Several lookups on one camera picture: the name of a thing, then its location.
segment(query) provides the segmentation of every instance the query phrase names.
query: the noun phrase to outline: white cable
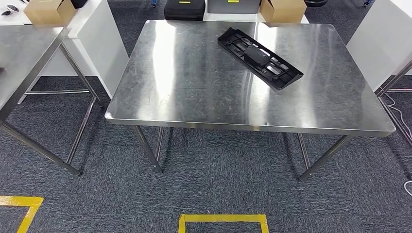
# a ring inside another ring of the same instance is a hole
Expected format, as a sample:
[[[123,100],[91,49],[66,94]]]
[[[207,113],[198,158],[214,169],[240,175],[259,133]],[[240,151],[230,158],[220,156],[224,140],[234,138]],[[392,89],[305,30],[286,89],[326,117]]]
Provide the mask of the white cable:
[[[392,99],[388,94],[385,93],[385,95],[393,102],[392,104],[388,105],[388,107],[390,107],[390,108],[392,108],[392,109],[394,109],[394,110],[396,110],[396,111],[399,112],[399,114],[400,114],[400,120],[402,121],[402,123],[403,123],[403,125],[405,126],[405,128],[408,130],[408,132],[409,132],[409,138],[412,139],[411,130],[409,129],[408,125],[407,125],[407,124],[405,123],[405,121],[403,120],[402,112],[401,112],[399,109],[393,107],[393,106],[396,104],[395,100]]]
[[[409,192],[408,189],[406,188],[406,185],[409,184],[409,183],[411,183],[411,182],[412,182],[412,181],[406,181],[406,182],[403,184],[403,187],[405,188],[406,192],[407,192],[409,195],[412,196],[412,193]]]
[[[392,99],[388,94],[385,93],[385,95],[393,102],[392,104],[388,105],[388,107],[390,107],[390,108],[392,108],[392,109],[394,109],[394,110],[396,110],[396,111],[398,111],[398,112],[400,113],[400,120],[402,121],[402,123],[403,123],[403,125],[406,127],[406,129],[408,130],[408,132],[409,132],[409,137],[412,139],[411,130],[409,129],[409,127],[406,125],[405,121],[403,120],[402,112],[401,112],[399,109],[397,109],[397,108],[394,107],[394,105],[396,104],[395,100]],[[408,191],[408,189],[406,188],[406,185],[409,184],[409,183],[412,183],[412,181],[406,181],[406,182],[403,184],[403,187],[404,187],[405,191],[406,191],[409,195],[412,196],[412,193],[411,193],[410,191]]]

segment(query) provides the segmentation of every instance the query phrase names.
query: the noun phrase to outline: gray carpet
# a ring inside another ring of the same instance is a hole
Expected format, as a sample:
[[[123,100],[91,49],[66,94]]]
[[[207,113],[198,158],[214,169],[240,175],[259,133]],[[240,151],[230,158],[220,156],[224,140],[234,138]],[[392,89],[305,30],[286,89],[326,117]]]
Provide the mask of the gray carpet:
[[[162,6],[163,1],[155,9],[149,1],[110,3],[128,53],[144,21],[163,17]],[[349,14],[348,1],[331,0],[327,7],[346,11],[334,19],[341,34],[354,31],[357,25],[348,29],[344,21],[360,16]],[[331,15],[339,15],[324,13],[320,8],[317,19],[330,22]],[[102,95],[98,81],[89,79]],[[35,88],[79,85],[73,77],[43,77]],[[399,85],[410,87],[412,82],[406,78]],[[89,97],[30,96],[8,120],[65,158]],[[394,97],[412,125],[411,109],[402,107],[411,99]],[[156,128],[143,130],[154,147]],[[304,138],[315,161],[339,137]],[[165,170],[157,174],[132,129],[108,124],[104,109],[94,107],[73,160],[84,174],[73,177],[0,132],[0,195],[44,197],[30,233],[172,233],[183,213],[266,214],[271,233],[411,232],[412,197],[403,189],[412,171],[411,148],[398,132],[353,139],[307,182],[297,180],[304,163],[294,134],[176,128],[166,131],[163,142],[160,161]],[[15,232],[24,212],[0,207],[0,232]],[[259,226],[189,223],[187,232],[251,233],[259,232]]]

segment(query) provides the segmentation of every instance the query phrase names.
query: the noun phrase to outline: black device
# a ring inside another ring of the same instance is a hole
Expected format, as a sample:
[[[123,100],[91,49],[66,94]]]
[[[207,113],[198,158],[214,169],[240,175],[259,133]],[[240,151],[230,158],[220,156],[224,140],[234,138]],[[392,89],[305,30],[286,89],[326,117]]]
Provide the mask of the black device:
[[[82,8],[86,4],[87,0],[71,0],[75,9]]]
[[[238,29],[229,28],[218,42],[270,87],[281,90],[303,73]]]
[[[7,8],[9,8],[12,11],[19,12],[18,8],[13,5],[7,5]]]
[[[305,0],[308,7],[321,7],[327,3],[328,0]]]

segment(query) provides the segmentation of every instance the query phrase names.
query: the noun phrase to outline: stainless steel table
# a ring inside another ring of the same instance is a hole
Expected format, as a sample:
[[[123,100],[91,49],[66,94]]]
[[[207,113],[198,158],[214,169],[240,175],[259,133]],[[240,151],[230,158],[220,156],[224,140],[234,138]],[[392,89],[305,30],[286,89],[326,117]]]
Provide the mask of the stainless steel table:
[[[273,91],[218,45],[229,27],[249,34],[304,76]],[[157,171],[163,127],[297,133],[307,166],[301,180],[352,137],[395,131],[328,24],[147,21],[105,117],[134,125]],[[155,153],[139,125],[160,127]],[[311,165],[302,133],[343,137]]]
[[[0,73],[0,128],[70,173],[79,175],[80,171],[73,168],[70,163],[82,137],[93,104],[97,102],[101,105],[101,101],[63,45],[63,39],[67,34],[68,31],[65,28],[35,28],[29,25],[0,26],[0,67],[4,68],[4,71]],[[26,92],[58,48],[62,50],[87,89]],[[7,117],[24,94],[45,95],[86,92],[90,92],[93,98],[65,162],[6,122]]]

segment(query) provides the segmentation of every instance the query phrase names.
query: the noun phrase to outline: black plastic tray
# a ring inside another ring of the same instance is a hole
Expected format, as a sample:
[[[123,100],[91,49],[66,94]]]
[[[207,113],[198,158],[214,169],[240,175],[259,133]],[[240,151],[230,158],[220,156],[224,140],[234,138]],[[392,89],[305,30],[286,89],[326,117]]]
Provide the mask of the black plastic tray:
[[[281,90],[303,73],[238,29],[229,28],[218,42],[270,87]]]

